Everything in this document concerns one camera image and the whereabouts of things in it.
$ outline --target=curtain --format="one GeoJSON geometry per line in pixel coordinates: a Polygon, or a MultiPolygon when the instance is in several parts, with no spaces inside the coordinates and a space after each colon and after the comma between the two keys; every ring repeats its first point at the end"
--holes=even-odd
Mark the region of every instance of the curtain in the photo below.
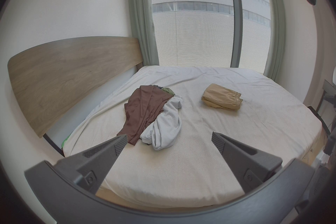
{"type": "Polygon", "coordinates": [[[286,17],[283,0],[269,0],[271,6],[271,42],[264,75],[277,79],[285,52],[286,17]]]}
{"type": "Polygon", "coordinates": [[[128,0],[132,36],[139,39],[143,65],[159,65],[151,0],[128,0]]]}

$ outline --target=window pane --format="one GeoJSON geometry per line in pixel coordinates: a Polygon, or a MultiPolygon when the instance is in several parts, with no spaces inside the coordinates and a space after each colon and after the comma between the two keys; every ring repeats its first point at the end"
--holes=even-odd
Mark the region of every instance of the window pane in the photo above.
{"type": "Polygon", "coordinates": [[[152,0],[152,4],[153,10],[162,5],[162,11],[153,12],[160,65],[230,67],[233,0],[152,0]]]}
{"type": "Polygon", "coordinates": [[[265,70],[271,41],[269,0],[241,0],[243,6],[243,41],[239,67],[260,73],[265,70]]]}

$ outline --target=wooden headboard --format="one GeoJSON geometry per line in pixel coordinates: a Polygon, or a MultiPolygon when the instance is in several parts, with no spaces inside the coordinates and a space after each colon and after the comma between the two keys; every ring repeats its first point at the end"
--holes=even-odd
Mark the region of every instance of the wooden headboard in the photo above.
{"type": "Polygon", "coordinates": [[[77,37],[16,54],[8,73],[24,116],[42,137],[95,88],[141,62],[137,38],[77,37]]]}

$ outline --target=mattress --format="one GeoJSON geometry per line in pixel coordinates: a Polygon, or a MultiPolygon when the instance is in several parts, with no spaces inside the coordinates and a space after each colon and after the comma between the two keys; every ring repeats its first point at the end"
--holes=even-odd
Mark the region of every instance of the mattress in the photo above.
{"type": "Polygon", "coordinates": [[[102,186],[123,199],[151,207],[202,207],[244,194],[211,142],[225,134],[279,156],[283,166],[301,158],[321,132],[321,122],[298,99],[250,69],[145,66],[102,101],[73,131],[65,156],[114,137],[126,116],[124,103],[140,85],[171,88],[182,96],[181,131],[173,146],[156,151],[139,140],[127,144],[102,186]],[[204,90],[215,83],[241,93],[237,111],[206,106],[204,90]]]}

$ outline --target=white bed sheet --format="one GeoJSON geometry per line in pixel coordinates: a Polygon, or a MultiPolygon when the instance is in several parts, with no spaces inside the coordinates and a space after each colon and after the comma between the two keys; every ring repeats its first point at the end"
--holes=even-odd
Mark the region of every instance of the white bed sheet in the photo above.
{"type": "Polygon", "coordinates": [[[65,156],[114,137],[123,127],[124,103],[140,85],[170,87],[183,97],[182,129],[175,144],[155,151],[141,140],[127,144],[103,186],[152,207],[201,207],[244,194],[211,142],[223,133],[283,159],[301,158],[321,132],[321,122],[271,79],[243,68],[146,66],[96,107],[69,137],[65,156]],[[241,93],[238,111],[206,106],[204,90],[216,83],[241,93]]]}

